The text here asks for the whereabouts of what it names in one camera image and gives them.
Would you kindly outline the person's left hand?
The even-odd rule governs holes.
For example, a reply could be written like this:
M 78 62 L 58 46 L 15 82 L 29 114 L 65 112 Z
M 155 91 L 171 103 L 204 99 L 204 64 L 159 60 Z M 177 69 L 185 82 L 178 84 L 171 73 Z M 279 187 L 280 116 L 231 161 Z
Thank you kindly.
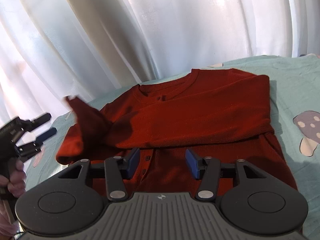
M 1 187 L 8 187 L 10 193 L 14 197 L 19 198 L 25 193 L 25 178 L 26 174 L 23 170 L 24 163 L 20 160 L 16 161 L 16 167 L 7 179 L 1 176 Z M 11 239 L 18 231 L 18 222 L 10 223 L 7 211 L 1 201 L 1 239 Z

